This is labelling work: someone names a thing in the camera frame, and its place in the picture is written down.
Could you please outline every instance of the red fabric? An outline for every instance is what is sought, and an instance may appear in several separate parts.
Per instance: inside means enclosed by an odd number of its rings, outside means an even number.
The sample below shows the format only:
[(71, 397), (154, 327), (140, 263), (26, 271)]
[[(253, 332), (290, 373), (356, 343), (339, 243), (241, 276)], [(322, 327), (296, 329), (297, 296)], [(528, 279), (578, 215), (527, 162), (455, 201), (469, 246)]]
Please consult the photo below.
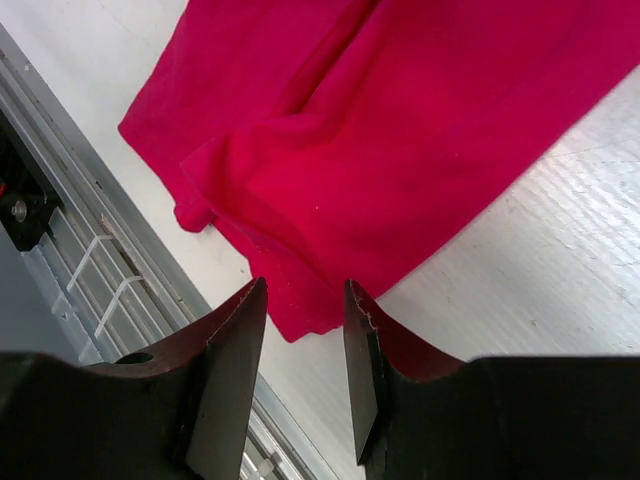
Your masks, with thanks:
[(120, 126), (292, 341), (385, 292), (640, 61), (636, 0), (191, 0)]

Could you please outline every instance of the black plastic part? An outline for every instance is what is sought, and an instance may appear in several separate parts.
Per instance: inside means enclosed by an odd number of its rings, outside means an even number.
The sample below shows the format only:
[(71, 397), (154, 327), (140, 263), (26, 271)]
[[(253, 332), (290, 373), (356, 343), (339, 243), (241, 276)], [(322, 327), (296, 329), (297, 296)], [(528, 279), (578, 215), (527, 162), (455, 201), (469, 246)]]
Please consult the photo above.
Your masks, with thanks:
[[(465, 364), (388, 317), (355, 282), (345, 291), (355, 442), (368, 480), (640, 478), (640, 358)], [(374, 421), (361, 409), (376, 410)]]
[[(24, 218), (12, 213), (16, 205), (26, 209)], [(38, 244), (59, 205), (55, 190), (0, 112), (0, 222), (19, 251)]]
[(237, 480), (264, 279), (116, 364), (0, 355), (2, 478)]

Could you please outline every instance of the table surface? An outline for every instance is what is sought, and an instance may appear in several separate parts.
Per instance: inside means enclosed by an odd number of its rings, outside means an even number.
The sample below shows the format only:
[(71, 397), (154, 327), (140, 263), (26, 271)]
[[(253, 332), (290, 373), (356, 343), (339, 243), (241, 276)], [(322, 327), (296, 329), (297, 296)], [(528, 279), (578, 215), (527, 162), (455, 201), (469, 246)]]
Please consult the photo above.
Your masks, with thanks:
[[(246, 260), (213, 228), (181, 231), (168, 193), (116, 131), (184, 5), (0, 0), (0, 21), (195, 287), (217, 306), (249, 279)], [(384, 295), (382, 305), (465, 359), (636, 353), (639, 201), (640, 70)], [(260, 371), (337, 476), (363, 478), (354, 465), (341, 331), (288, 344), (269, 325)]]

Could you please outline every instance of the silver bolt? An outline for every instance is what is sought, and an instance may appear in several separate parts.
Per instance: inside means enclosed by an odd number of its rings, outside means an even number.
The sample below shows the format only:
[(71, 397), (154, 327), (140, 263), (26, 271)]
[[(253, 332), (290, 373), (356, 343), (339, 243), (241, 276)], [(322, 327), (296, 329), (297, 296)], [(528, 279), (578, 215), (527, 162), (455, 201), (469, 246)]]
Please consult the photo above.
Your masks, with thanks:
[(18, 200), (16, 204), (11, 207), (11, 215), (16, 218), (16, 222), (24, 222), (27, 218), (27, 204), (22, 200)]

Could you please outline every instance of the gray floor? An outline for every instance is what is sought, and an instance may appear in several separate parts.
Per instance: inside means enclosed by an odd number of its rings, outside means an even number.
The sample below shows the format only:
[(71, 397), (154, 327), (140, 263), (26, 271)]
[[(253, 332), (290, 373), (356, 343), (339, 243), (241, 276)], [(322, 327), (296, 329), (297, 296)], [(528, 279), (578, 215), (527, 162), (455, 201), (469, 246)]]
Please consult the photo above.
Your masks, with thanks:
[(50, 308), (0, 225), (0, 351), (37, 351), (77, 363)]

